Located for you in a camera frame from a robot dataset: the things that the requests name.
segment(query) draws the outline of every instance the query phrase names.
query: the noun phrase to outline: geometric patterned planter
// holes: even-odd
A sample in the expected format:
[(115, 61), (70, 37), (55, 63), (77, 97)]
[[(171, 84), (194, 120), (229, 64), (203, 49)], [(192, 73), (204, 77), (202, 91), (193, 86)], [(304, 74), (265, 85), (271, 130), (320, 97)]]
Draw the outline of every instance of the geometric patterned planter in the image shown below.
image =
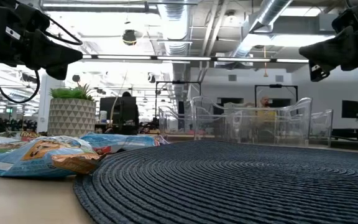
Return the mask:
[(96, 102), (82, 99), (50, 100), (48, 135), (80, 137), (94, 132)]

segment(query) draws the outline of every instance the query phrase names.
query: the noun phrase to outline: black monitor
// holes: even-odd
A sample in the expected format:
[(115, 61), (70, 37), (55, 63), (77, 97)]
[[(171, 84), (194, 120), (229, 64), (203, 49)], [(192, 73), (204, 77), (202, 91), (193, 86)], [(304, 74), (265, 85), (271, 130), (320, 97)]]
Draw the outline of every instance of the black monitor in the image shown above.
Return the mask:
[[(107, 119), (110, 120), (111, 108), (115, 102), (115, 97), (105, 97), (100, 99), (100, 111), (107, 111)], [(113, 123), (122, 124), (127, 121), (137, 119), (136, 97), (119, 97), (114, 106)]]
[(342, 100), (342, 118), (358, 119), (358, 101)]

